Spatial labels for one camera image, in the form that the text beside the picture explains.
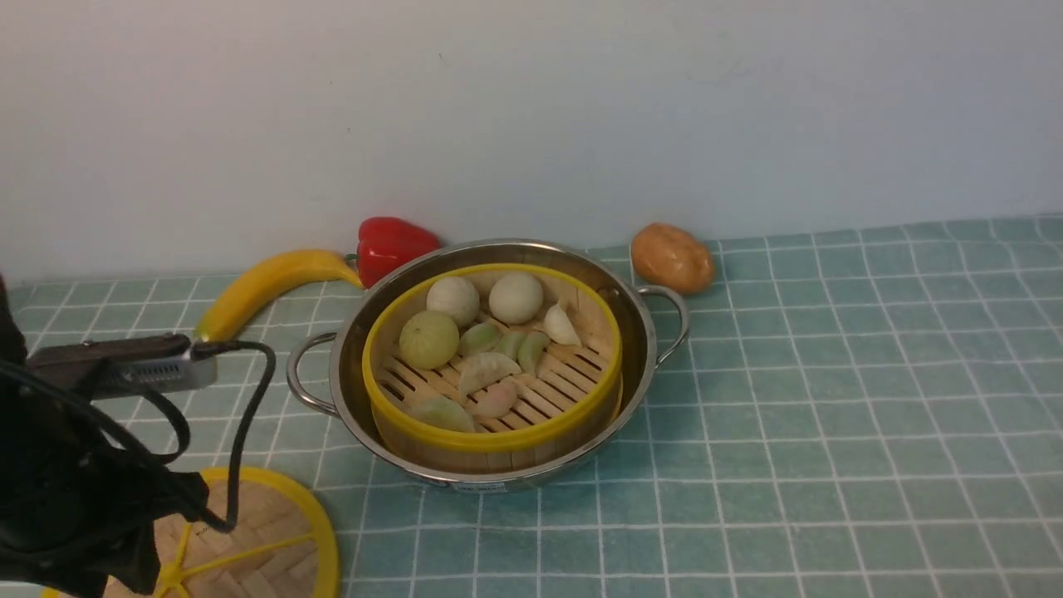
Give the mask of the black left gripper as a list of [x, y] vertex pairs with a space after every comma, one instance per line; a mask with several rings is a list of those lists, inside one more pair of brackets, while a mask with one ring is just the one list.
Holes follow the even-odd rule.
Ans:
[[111, 375], [109, 360], [48, 371], [2, 298], [2, 578], [75, 597], [101, 597], [112, 581], [148, 595], [162, 568], [156, 522], [203, 518], [200, 473], [169, 469], [175, 452], [118, 448], [91, 401], [144, 385]]

